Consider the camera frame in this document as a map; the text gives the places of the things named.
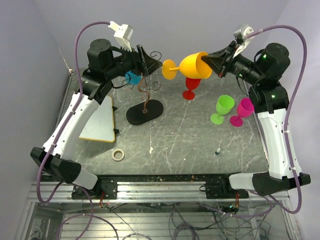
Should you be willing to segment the blue plastic wine glass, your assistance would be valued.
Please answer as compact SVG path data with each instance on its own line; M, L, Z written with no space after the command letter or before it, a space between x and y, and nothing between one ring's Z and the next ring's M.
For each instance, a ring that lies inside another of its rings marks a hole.
M126 83L131 83L133 85L137 85L141 81L141 79L142 79L141 75L136 75L131 71L128 71L125 74L125 78L124 78Z

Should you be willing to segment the orange plastic wine glass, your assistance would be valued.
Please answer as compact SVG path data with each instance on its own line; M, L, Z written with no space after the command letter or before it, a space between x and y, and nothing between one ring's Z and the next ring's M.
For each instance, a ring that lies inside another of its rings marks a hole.
M162 75L167 80L172 80L177 72L181 72L186 78L208 79L213 70L202 60L202 57L207 56L208 53L205 51L190 54L180 62L179 66L172 59L166 59L162 64Z

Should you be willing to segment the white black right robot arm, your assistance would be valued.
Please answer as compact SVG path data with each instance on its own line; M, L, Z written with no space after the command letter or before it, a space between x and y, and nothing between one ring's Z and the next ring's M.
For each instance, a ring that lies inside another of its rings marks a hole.
M294 149L286 143L291 140L286 120L290 100L280 79L291 63L288 49L273 42L258 51L254 60L234 55L237 49L232 41L201 60L219 78L232 74L251 85L248 97L262 127L269 164L266 172L230 174L228 181L220 186L221 194L231 198L238 190L250 190L267 196L310 184L310 175L302 172Z

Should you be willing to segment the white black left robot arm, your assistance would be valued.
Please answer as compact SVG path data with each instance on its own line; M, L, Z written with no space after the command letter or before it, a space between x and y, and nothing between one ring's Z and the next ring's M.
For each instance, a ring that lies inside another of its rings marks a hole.
M162 66L162 62L148 55L141 45L128 51L103 38L90 43L87 57L88 68L80 77L82 86L73 93L54 133L42 147L34 147L30 156L46 173L61 182L83 187L89 198L96 199L102 193L99 178L71 160L75 141L113 88L113 79L123 77L127 72L148 77Z

